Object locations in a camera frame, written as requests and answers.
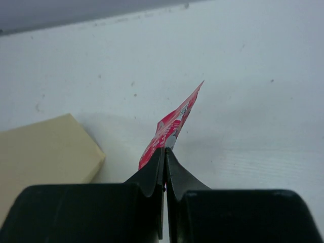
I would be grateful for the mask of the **brown paper bag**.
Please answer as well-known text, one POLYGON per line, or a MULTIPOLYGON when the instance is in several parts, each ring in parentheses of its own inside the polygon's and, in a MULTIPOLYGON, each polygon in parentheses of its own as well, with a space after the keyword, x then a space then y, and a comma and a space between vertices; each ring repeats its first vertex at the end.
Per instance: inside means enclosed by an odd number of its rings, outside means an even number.
POLYGON ((2 131, 1 222, 26 187, 89 183, 104 159, 104 152, 71 114, 2 131))

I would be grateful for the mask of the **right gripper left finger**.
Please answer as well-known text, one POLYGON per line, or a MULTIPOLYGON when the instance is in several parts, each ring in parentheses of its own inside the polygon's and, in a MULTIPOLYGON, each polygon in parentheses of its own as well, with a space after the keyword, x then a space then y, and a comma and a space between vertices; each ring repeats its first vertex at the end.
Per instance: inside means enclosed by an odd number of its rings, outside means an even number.
POLYGON ((1 227, 1 242, 158 242, 164 154, 156 149, 124 183, 25 188, 1 227))

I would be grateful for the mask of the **small red snack packet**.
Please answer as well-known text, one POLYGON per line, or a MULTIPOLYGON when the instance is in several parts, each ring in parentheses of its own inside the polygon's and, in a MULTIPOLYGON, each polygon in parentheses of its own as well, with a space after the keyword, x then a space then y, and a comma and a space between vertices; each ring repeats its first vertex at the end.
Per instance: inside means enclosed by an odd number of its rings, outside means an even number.
POLYGON ((142 169, 148 163, 157 148, 174 148, 179 133, 196 102, 203 83, 204 80, 177 109, 157 123, 154 137, 145 148, 139 160, 138 170, 142 169))

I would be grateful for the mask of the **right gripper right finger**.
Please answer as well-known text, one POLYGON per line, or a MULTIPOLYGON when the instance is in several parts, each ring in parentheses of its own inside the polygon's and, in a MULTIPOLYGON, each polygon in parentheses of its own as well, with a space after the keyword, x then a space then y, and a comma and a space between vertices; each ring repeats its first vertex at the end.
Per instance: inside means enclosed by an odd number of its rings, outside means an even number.
POLYGON ((165 151, 170 242, 323 242, 305 201, 283 189, 211 189, 165 151))

